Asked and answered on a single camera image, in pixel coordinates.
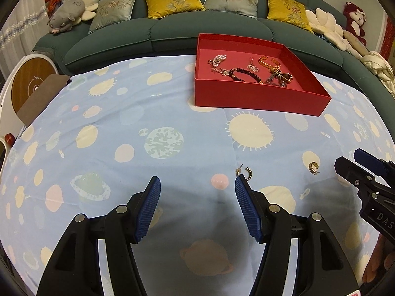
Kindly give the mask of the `right hand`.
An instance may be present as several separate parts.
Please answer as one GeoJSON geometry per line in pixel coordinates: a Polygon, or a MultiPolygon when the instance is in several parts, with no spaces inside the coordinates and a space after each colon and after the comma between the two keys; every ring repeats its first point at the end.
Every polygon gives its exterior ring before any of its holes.
{"type": "Polygon", "coordinates": [[[389,270],[394,263],[394,245],[382,234],[379,235],[377,243],[362,276],[362,283],[371,283],[380,267],[389,270]]]}

